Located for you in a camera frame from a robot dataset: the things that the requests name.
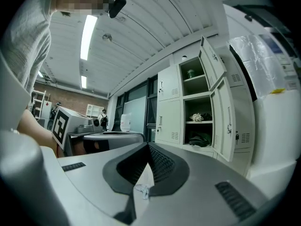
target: frosted glass panel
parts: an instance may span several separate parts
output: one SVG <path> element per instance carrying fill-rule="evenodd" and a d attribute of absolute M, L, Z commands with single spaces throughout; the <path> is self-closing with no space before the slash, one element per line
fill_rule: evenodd
<path fill-rule="evenodd" d="M 132 100 L 124 104 L 123 114 L 132 113 L 131 131 L 143 133 L 146 97 Z"/>

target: person with backpack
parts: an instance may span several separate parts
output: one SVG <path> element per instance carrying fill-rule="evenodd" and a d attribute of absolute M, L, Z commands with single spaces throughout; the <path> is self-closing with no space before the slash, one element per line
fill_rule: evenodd
<path fill-rule="evenodd" d="M 106 109 L 103 109 L 103 113 L 98 117 L 98 120 L 100 122 L 100 126 L 103 127 L 104 131 L 107 131 L 107 126 L 108 126 L 108 116 L 106 115 L 107 111 Z"/>

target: white box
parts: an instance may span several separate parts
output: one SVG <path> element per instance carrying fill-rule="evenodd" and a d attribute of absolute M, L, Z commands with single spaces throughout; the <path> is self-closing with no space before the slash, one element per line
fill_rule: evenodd
<path fill-rule="evenodd" d="M 90 118 L 69 110 L 64 107 L 59 107 L 55 116 L 55 123 L 52 128 L 52 135 L 59 146 L 64 149 L 65 141 L 68 133 L 76 132 L 80 125 L 88 125 Z"/>

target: black round object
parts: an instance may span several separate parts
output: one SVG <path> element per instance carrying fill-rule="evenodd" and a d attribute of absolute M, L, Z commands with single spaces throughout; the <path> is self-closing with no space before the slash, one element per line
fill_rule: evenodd
<path fill-rule="evenodd" d="M 98 119 L 95 119 L 95 120 L 93 120 L 93 123 L 94 123 L 94 125 L 95 125 L 95 126 L 99 126 L 99 125 L 100 125 L 100 123 L 99 123 L 99 120 L 98 120 Z"/>

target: white plastic jug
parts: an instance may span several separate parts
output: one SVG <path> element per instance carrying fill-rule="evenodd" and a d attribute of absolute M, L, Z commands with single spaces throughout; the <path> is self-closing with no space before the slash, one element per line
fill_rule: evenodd
<path fill-rule="evenodd" d="M 131 116 L 132 116 L 132 113 L 122 114 L 121 122 L 120 122 L 121 131 L 130 131 L 130 129 L 131 129 Z"/>

